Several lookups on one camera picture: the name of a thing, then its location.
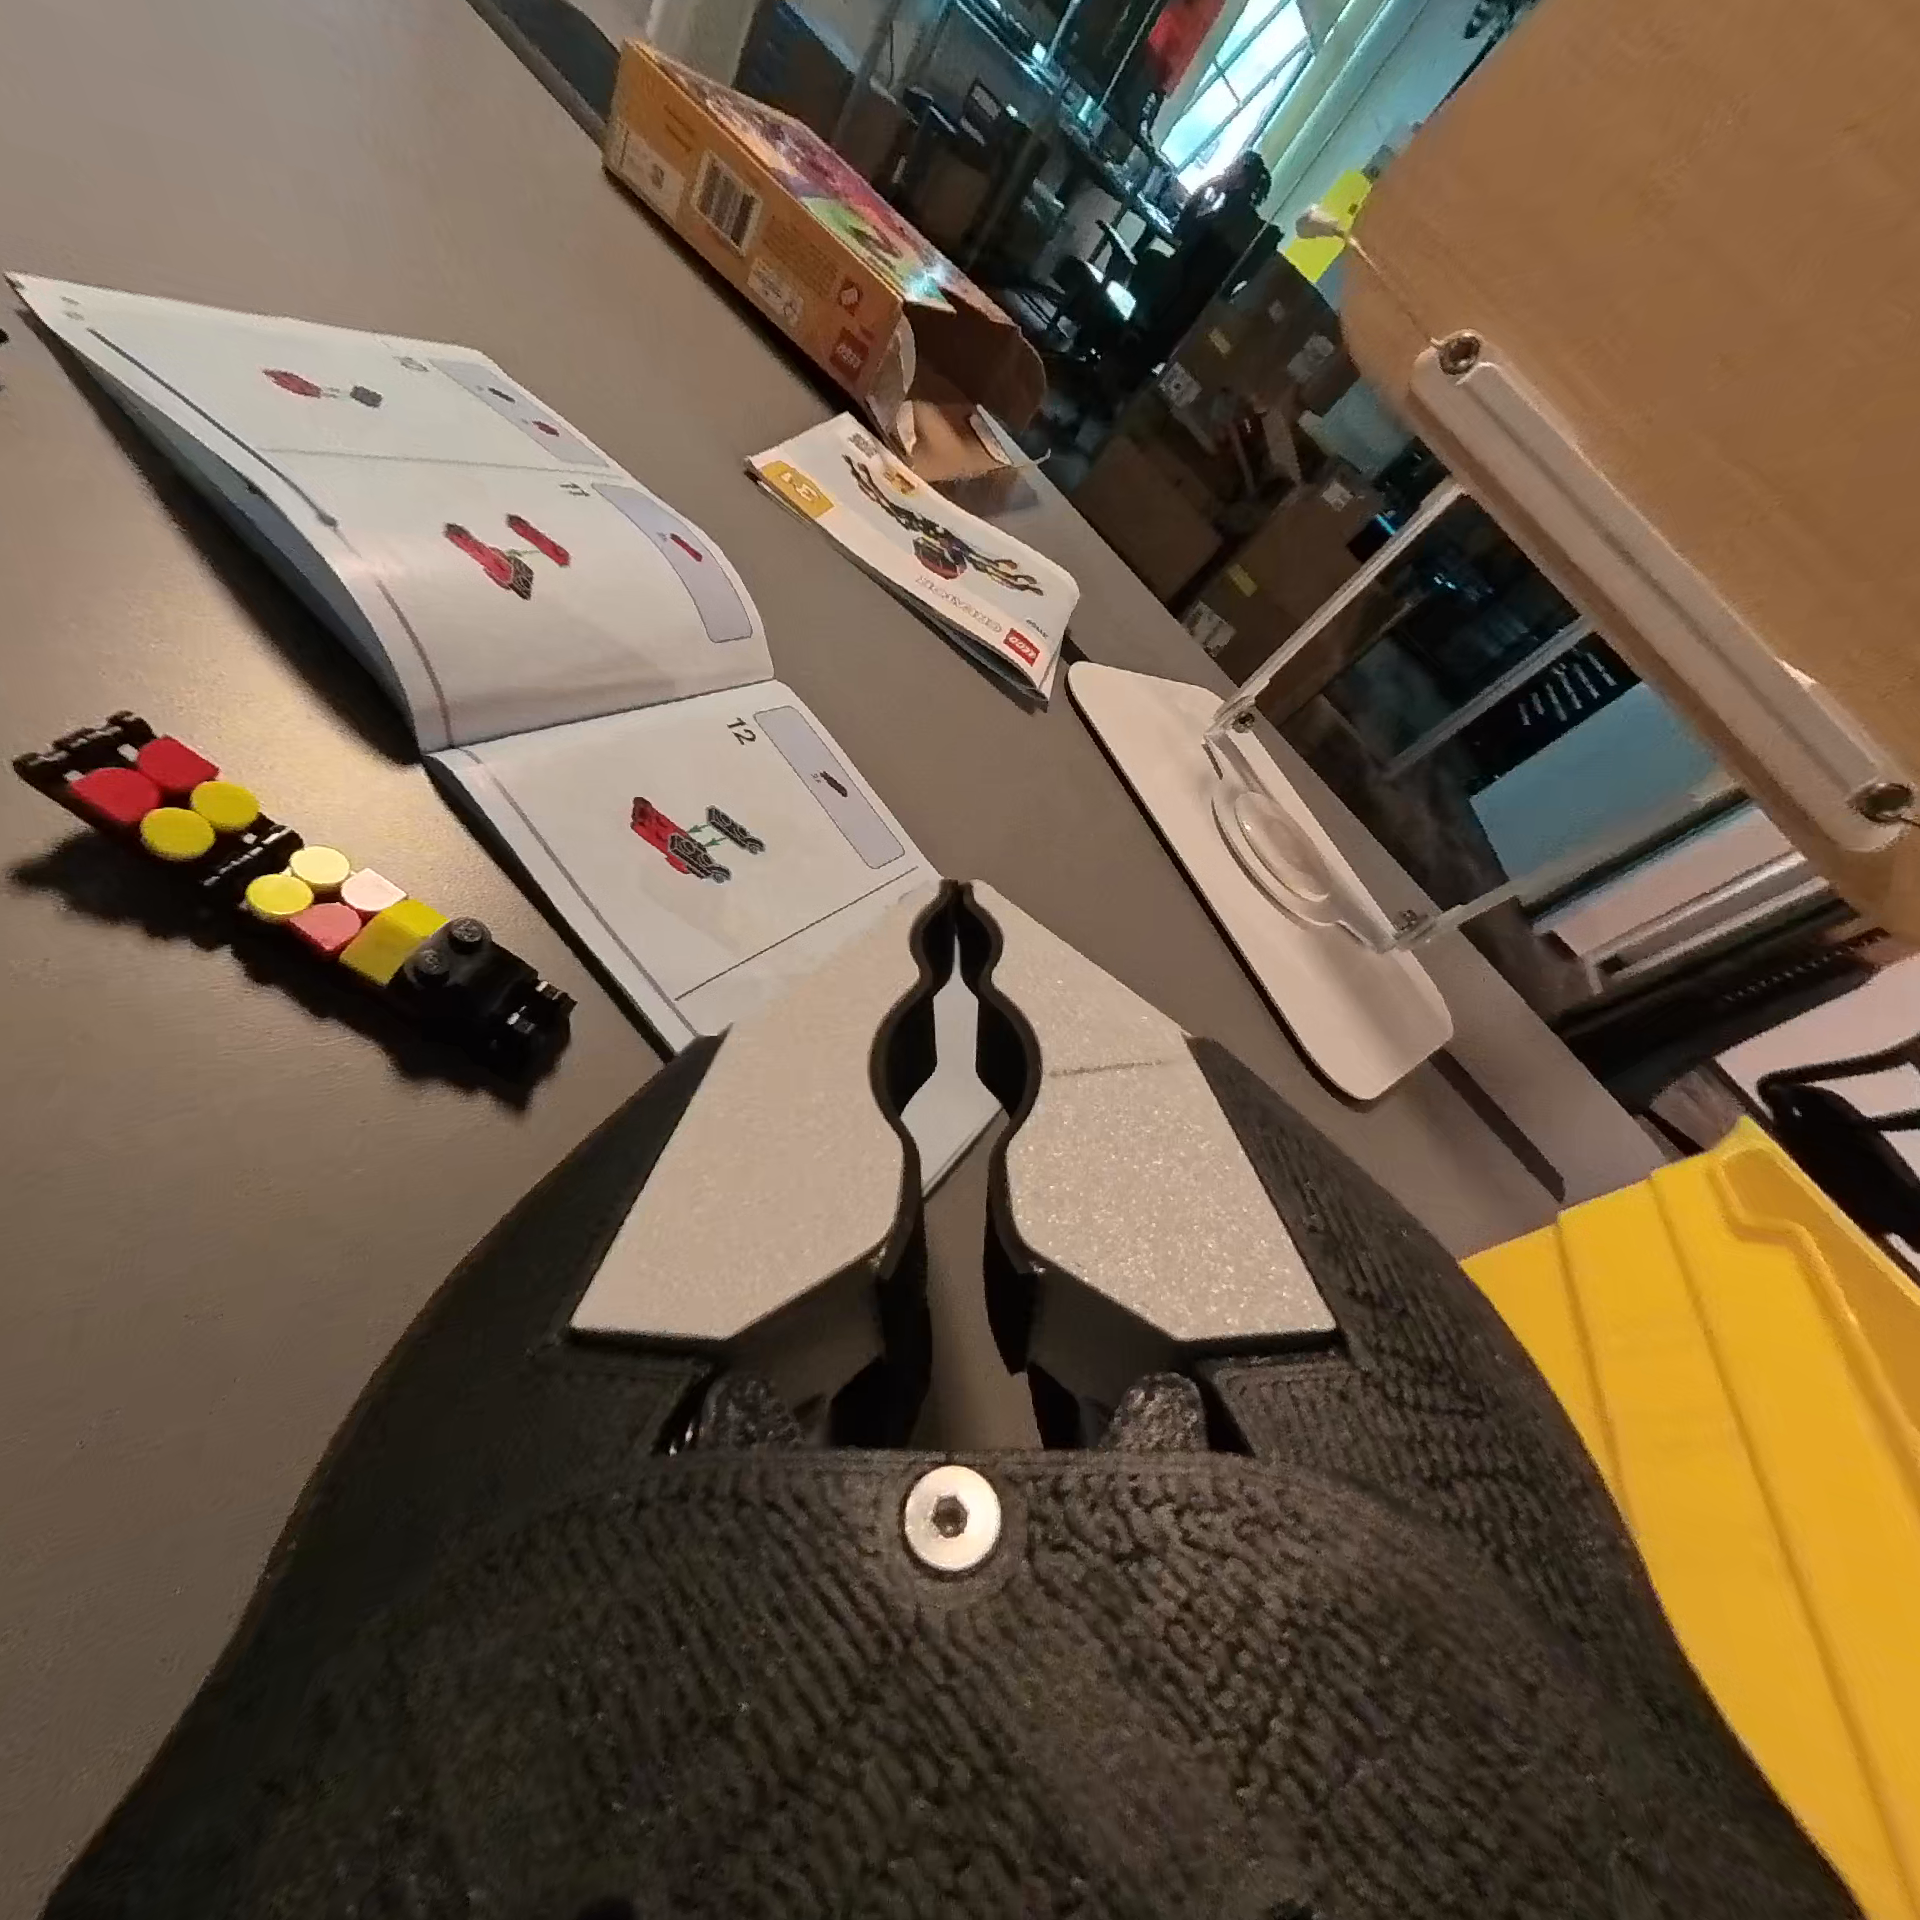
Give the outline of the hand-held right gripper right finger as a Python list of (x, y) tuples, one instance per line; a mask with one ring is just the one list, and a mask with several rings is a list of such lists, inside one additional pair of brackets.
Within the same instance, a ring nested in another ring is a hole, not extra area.
[(985, 1294), (1002, 1357), (1326, 1345), (1335, 1316), (1195, 1037), (982, 882), (959, 886), (976, 1073), (1006, 1110)]

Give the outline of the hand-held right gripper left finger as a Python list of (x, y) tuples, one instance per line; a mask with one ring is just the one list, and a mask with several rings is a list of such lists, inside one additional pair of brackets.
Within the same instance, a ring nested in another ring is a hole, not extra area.
[(669, 1351), (885, 1351), (962, 1157), (955, 887), (911, 887), (714, 1045), (567, 1330)]

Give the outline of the cardboard lego box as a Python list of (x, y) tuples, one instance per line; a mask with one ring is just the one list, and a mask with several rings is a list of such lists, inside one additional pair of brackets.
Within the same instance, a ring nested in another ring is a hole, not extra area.
[(603, 171), (918, 477), (985, 488), (1021, 463), (1038, 348), (816, 130), (626, 38)]

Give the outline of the open instruction booklet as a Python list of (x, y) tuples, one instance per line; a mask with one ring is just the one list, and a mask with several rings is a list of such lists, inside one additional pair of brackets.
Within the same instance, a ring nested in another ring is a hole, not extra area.
[(939, 901), (732, 559), (480, 348), (7, 284), (365, 662), (664, 1041)]

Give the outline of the yellow plastic bin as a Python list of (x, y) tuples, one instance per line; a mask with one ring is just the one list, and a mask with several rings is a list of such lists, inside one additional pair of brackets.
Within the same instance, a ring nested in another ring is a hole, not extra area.
[(1916, 1282), (1755, 1121), (1465, 1273), (1750, 1761), (1916, 1917)]

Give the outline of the long black yellow red lego strip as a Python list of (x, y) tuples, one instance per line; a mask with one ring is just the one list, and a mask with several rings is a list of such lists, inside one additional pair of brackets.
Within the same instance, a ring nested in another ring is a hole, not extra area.
[(394, 1037), (511, 1088), (544, 1078), (571, 1041), (575, 998), (484, 919), (440, 911), (305, 836), (135, 710), (17, 754), (13, 778), (155, 872), (191, 931), (365, 1006)]

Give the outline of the stack of cardboard boxes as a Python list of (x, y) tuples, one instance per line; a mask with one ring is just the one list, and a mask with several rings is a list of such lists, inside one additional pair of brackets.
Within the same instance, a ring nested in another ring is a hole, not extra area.
[(1067, 495), (1214, 662), (1249, 673), (1385, 539), (1378, 481), (1405, 450), (1335, 306), (1278, 254), (1156, 353)]

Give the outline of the closed instruction booklet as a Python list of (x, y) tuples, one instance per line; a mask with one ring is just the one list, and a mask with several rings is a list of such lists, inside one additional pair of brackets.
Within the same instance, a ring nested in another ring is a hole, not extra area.
[(955, 506), (853, 415), (747, 458), (747, 473), (1021, 703), (1053, 703), (1082, 596), (1067, 567)]

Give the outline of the dark metal shelving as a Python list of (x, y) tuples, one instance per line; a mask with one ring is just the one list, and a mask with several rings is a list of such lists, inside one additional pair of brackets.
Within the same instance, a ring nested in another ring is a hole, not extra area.
[(857, 2), (831, 145), (985, 286), (1121, 275), (1188, 200), (1161, 122), (1181, 2)]

